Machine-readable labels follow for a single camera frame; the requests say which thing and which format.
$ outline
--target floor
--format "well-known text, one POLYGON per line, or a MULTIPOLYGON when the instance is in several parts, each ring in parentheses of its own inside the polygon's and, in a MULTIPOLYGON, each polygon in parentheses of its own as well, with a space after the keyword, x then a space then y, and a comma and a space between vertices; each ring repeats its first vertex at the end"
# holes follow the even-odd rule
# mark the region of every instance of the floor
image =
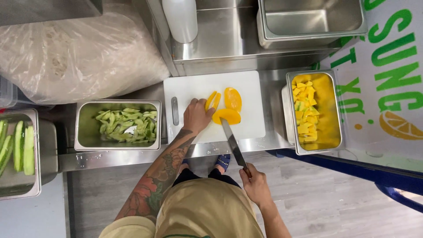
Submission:
MULTIPOLYGON (((246 154, 267 174, 272 197, 296 238, 421 238, 423 214, 382 194, 372 182, 266 152, 246 154)), ((216 157, 190 159, 192 170, 205 177, 216 157)), ((74 172, 77 238, 98 237, 111 223, 149 164, 74 172)), ((239 166, 231 161, 226 174, 242 186, 239 166)), ((423 197, 414 196, 423 203, 423 197)), ((264 231, 256 207, 257 220, 264 231)))

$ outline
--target wooden knife handle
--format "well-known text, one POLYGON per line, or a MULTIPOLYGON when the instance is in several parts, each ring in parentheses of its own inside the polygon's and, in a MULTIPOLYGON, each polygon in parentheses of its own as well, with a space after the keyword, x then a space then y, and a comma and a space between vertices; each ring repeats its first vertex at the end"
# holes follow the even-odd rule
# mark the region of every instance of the wooden knife handle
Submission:
POLYGON ((242 168, 242 170, 247 174, 249 178, 252 177, 250 170, 247 167, 242 168))

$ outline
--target yellow lemon illustration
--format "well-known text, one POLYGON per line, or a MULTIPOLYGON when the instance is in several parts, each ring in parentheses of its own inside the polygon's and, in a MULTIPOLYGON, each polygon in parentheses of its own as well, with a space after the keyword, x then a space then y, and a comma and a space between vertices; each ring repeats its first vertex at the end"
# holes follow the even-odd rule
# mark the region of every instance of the yellow lemon illustration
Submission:
POLYGON ((380 115, 379 123, 380 127, 391 136, 404 140, 423 140, 423 131, 390 111, 380 115))

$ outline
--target plastic bag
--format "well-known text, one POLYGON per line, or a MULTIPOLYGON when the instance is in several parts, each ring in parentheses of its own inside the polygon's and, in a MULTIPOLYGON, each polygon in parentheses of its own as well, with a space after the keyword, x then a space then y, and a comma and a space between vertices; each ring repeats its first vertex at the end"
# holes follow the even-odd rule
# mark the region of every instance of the plastic bag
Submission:
POLYGON ((0 27, 0 74, 39 104, 123 95, 167 78, 132 6, 103 8, 101 17, 0 27))

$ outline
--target arm tattoo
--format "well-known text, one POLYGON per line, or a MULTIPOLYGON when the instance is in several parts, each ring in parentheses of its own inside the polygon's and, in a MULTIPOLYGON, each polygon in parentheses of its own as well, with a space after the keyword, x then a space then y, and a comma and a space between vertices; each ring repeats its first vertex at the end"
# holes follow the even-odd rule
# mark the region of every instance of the arm tattoo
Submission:
POLYGON ((182 160, 195 136, 182 129, 172 143, 153 162, 126 200, 115 220, 127 216, 144 216, 156 223, 157 214, 172 187, 182 160))

